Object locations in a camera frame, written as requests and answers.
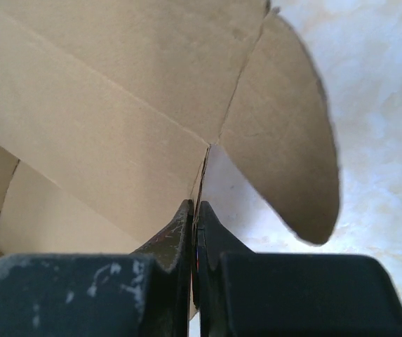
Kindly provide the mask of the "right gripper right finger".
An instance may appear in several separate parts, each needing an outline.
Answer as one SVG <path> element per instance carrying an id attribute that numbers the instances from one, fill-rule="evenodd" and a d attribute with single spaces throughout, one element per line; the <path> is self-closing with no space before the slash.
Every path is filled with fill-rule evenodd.
<path id="1" fill-rule="evenodd" d="M 370 256 L 256 253 L 199 206 L 202 336 L 402 336 L 402 304 Z"/>

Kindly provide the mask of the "brown cardboard box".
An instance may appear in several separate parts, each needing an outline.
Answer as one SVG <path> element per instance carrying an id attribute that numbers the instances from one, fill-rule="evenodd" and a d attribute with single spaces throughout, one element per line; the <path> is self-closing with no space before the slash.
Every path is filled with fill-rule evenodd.
<path id="1" fill-rule="evenodd" d="M 218 186 L 220 152 L 328 241 L 326 94 L 268 1 L 0 1 L 0 251 L 133 251 Z"/>

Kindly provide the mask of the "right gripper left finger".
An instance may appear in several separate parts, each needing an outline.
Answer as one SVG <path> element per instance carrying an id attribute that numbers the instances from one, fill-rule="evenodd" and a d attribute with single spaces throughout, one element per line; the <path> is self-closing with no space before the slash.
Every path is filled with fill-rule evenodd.
<path id="1" fill-rule="evenodd" d="M 0 258 L 0 336 L 186 336 L 193 203 L 130 254 Z"/>

